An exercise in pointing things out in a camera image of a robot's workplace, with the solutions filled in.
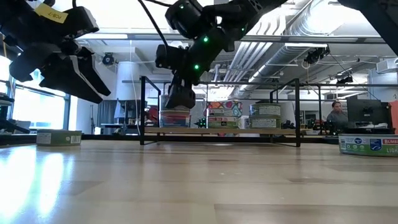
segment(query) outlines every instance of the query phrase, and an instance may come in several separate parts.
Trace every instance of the ceiling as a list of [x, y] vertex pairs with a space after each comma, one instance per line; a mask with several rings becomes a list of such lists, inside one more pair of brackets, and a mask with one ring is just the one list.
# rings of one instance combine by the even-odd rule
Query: ceiling
[[[202, 5], [214, 4], [214, 0], [199, 0]], [[286, 14], [285, 20], [287, 25], [291, 25], [290, 20], [296, 18], [295, 15], [308, 3], [309, 0], [290, 0], [289, 13]], [[59, 10], [70, 8], [70, 0], [58, 0], [55, 7]], [[107, 33], [155, 33], [155, 30], [142, 10], [137, 1], [132, 0], [113, 0], [112, 4], [98, 4], [95, 0], [79, 1], [78, 5], [87, 7], [96, 18], [98, 25], [101, 28], [100, 32]], [[170, 30], [167, 21], [164, 18], [166, 7], [158, 6], [150, 2], [146, 2], [147, 7], [152, 13], [154, 19], [158, 23], [163, 33], [175, 32]], [[372, 28], [369, 22], [358, 12], [348, 10], [345, 14], [350, 16], [343, 18], [344, 23], [336, 30], [328, 35], [334, 36], [378, 36], [378, 33]], [[322, 22], [330, 24], [333, 22], [331, 15], [325, 15]], [[271, 18], [268, 17], [267, 22], [271, 24]], [[156, 48], [161, 41], [155, 40], [79, 40], [81, 44], [89, 45], [98, 55], [104, 55], [105, 52], [112, 52], [118, 61], [132, 60], [145, 64], [149, 71], [153, 74], [169, 75], [169, 70], [158, 69], [154, 66]], [[191, 42], [182, 42], [181, 44], [190, 44]], [[366, 73], [365, 69], [373, 68], [375, 62], [380, 61], [383, 57], [395, 57], [395, 53], [385, 44], [330, 44], [331, 54], [325, 57], [319, 64], [313, 64], [308, 69], [302, 67], [302, 60], [306, 56], [306, 52], [296, 55], [295, 60], [290, 63], [297, 65], [294, 67], [280, 66], [279, 71], [283, 71], [283, 76], [280, 76], [279, 82], [287, 82], [292, 78], [300, 78], [305, 82], [326, 82], [330, 77], [342, 72], [344, 69], [356, 68], [355, 73]], [[237, 50], [242, 47], [240, 42], [236, 42], [234, 52], [222, 52], [217, 56], [212, 63], [211, 68], [216, 64], [221, 64], [222, 68], [231, 68], [231, 62], [234, 60]], [[277, 44], [272, 44], [262, 57], [248, 69], [249, 71], [240, 79], [242, 82], [250, 80], [250, 78], [258, 71], [276, 52]], [[264, 79], [264, 82], [270, 82], [269, 79]]]

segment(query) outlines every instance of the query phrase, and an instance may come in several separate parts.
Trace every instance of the person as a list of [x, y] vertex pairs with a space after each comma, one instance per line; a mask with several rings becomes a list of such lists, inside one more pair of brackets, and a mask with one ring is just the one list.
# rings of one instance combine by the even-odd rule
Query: person
[[338, 127], [343, 127], [348, 124], [348, 115], [343, 111], [341, 103], [339, 101], [334, 101], [331, 104], [333, 110], [330, 112], [326, 120], [328, 122], [334, 123]]

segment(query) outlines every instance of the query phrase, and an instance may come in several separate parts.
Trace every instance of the computer monitor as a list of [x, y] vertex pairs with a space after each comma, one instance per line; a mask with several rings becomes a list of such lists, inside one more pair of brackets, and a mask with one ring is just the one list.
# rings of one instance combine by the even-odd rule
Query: computer monitor
[[388, 109], [380, 100], [347, 100], [348, 120], [350, 122], [388, 123]]

